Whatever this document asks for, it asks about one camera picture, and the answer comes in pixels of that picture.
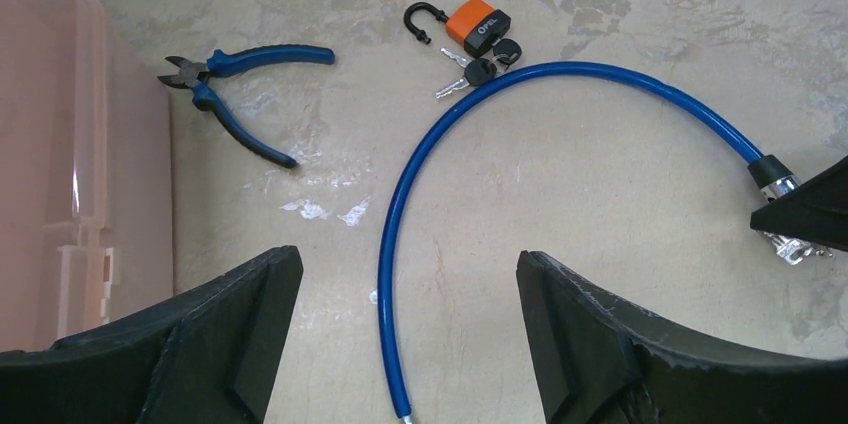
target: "padlock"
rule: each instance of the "padlock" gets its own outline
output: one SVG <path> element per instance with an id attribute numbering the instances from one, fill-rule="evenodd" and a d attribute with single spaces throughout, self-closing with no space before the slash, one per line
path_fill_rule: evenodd
<path id="1" fill-rule="evenodd" d="M 403 23 L 409 32 L 424 44 L 430 43 L 430 37 L 412 23 L 412 14 L 417 11 L 427 11 L 437 21 L 444 22 L 448 36 L 475 59 L 489 52 L 506 34 L 511 23 L 505 12 L 495 9 L 483 0 L 469 0 L 451 16 L 432 4 L 416 2 L 406 9 Z"/>

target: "plastic container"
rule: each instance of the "plastic container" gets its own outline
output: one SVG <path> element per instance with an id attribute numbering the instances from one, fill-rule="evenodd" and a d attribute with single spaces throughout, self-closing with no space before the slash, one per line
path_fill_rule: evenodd
<path id="1" fill-rule="evenodd" d="M 0 0 L 0 352 L 173 295 L 168 95 L 96 0 Z"/>

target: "set of keys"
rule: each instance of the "set of keys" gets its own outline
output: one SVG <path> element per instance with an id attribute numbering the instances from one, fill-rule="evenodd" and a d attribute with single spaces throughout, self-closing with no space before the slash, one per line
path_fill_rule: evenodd
<path id="1" fill-rule="evenodd" d="M 490 59 L 478 57 L 469 60 L 448 49 L 442 48 L 442 53 L 459 64 L 464 69 L 462 78 L 436 93 L 436 98 L 441 99 L 466 87 L 479 87 L 491 81 L 500 72 L 506 72 L 509 66 L 515 64 L 521 57 L 521 47 L 512 39 L 501 39 L 492 48 L 494 60 L 503 66 L 501 71 Z"/>

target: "wire cutter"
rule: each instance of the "wire cutter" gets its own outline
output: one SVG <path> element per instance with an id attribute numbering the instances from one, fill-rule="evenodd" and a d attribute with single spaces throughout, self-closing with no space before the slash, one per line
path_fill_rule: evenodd
<path id="1" fill-rule="evenodd" d="M 212 57 L 205 64 L 192 62 L 179 56 L 169 56 L 165 60 L 179 67 L 180 70 L 172 76 L 159 76 L 159 80 L 163 84 L 174 89 L 191 89 L 194 92 L 194 97 L 191 100 L 194 107 L 201 111 L 212 111 L 224 126 L 224 129 L 236 141 L 264 159 L 286 169 L 293 169 L 297 167 L 297 161 L 251 136 L 247 130 L 241 127 L 235 116 L 224 105 L 224 101 L 215 94 L 215 91 L 207 83 L 212 77 L 230 77 L 256 67 L 283 62 L 312 62 L 330 65 L 335 62 L 336 56 L 332 50 L 323 47 L 282 44 L 258 47 L 232 55 L 225 54 L 219 49 L 212 53 Z"/>

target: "blue tube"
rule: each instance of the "blue tube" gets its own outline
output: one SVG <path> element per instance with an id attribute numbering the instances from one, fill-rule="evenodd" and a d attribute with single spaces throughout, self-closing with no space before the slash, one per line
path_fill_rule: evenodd
<path id="1" fill-rule="evenodd" d="M 508 87 L 530 79 L 547 76 L 595 77 L 641 89 L 665 99 L 672 104 L 676 104 L 689 114 L 695 116 L 718 134 L 719 137 L 724 139 L 748 164 L 763 157 L 763 153 L 751 141 L 740 134 L 739 131 L 722 119 L 721 116 L 692 96 L 645 74 L 606 64 L 578 61 L 536 64 L 504 74 L 461 99 L 436 121 L 418 144 L 418 147 L 415 148 L 412 157 L 409 158 L 409 162 L 407 162 L 398 180 L 392 201 L 389 204 L 386 223 L 383 227 L 383 238 L 380 243 L 380 260 L 377 269 L 377 315 L 380 324 L 380 345 L 383 351 L 383 366 L 386 371 L 386 380 L 389 384 L 392 405 L 395 408 L 395 414 L 397 414 L 398 418 L 403 419 L 404 422 L 412 421 L 412 407 L 409 403 L 406 385 L 403 382 L 400 352 L 395 335 L 392 290 L 394 256 L 401 218 L 403 217 L 403 209 L 409 197 L 409 192 L 415 182 L 415 177 L 418 175 L 418 171 L 421 170 L 424 161 L 427 160 L 427 156 L 430 155 L 430 152 L 436 147 L 442 136 L 465 113 L 487 98 Z"/>

